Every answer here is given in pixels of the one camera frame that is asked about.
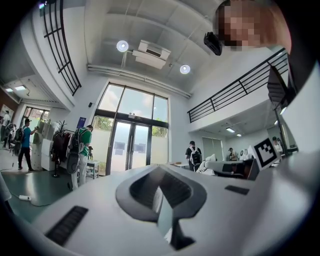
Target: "black camera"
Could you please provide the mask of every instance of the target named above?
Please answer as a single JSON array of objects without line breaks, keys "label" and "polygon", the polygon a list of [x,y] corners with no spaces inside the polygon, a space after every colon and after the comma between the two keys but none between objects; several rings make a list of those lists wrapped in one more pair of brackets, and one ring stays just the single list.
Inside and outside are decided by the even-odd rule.
[{"label": "black camera", "polygon": [[204,35],[203,42],[206,46],[214,52],[215,55],[220,56],[222,53],[222,44],[213,32],[207,32]]}]

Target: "ceiling light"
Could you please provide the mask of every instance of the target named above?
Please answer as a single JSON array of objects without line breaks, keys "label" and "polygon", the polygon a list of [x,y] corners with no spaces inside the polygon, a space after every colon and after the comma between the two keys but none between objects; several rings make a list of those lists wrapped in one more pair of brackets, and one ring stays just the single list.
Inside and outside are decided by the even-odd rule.
[{"label": "ceiling light", "polygon": [[282,115],[286,111],[287,107],[283,108],[280,112],[280,115]]},{"label": "ceiling light", "polygon": [[121,40],[116,44],[116,48],[119,52],[124,53],[129,49],[129,44],[126,41]]},{"label": "ceiling light", "polygon": [[23,91],[26,89],[26,87],[24,87],[23,85],[17,86],[14,89],[16,89],[17,91]]},{"label": "ceiling light", "polygon": [[231,128],[227,128],[226,129],[228,132],[230,132],[230,133],[234,133],[235,131],[234,130],[232,130]]},{"label": "ceiling light", "polygon": [[182,65],[180,67],[180,72],[182,74],[188,74],[190,72],[190,66],[189,65]]}]

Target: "black railing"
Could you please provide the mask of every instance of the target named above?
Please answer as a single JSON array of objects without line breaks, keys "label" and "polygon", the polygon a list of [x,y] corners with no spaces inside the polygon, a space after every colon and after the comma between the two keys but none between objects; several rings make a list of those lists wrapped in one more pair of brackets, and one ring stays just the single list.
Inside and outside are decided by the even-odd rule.
[{"label": "black railing", "polygon": [[48,39],[52,55],[57,65],[57,72],[61,74],[72,96],[74,96],[78,88],[81,87],[81,84],[68,51],[64,28],[64,1],[60,0],[59,2],[59,19],[57,15],[57,1],[41,9],[43,11],[45,28],[44,38]]},{"label": "black railing", "polygon": [[268,83],[270,65],[280,74],[288,70],[287,52],[284,48],[242,75],[216,94],[189,110],[190,123],[199,120],[242,97],[254,92]]}]

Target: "floor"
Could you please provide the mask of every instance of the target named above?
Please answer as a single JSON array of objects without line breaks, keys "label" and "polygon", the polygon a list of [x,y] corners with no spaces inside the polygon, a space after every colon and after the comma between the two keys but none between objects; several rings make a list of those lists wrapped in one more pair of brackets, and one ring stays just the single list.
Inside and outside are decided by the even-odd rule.
[{"label": "floor", "polygon": [[[52,177],[53,171],[26,172],[28,166],[25,159],[22,160],[24,172],[18,171],[17,162],[18,157],[3,150],[0,144],[0,170],[9,169],[1,171],[12,194],[9,204],[17,216],[31,223],[48,204],[70,193],[67,183],[71,183],[71,176],[63,170],[58,171],[59,178]],[[30,196],[31,202],[20,200],[14,195]]]}]

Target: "green floor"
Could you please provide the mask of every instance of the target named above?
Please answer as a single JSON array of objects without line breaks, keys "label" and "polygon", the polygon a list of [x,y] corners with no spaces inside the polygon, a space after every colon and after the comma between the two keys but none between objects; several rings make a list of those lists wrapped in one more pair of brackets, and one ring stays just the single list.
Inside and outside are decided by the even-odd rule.
[{"label": "green floor", "polygon": [[52,177],[52,171],[1,174],[12,194],[30,196],[32,204],[37,205],[15,196],[9,200],[13,212],[30,223],[48,207],[38,206],[52,204],[70,192],[67,183],[71,183],[71,176],[65,172],[59,172],[59,178]]}]

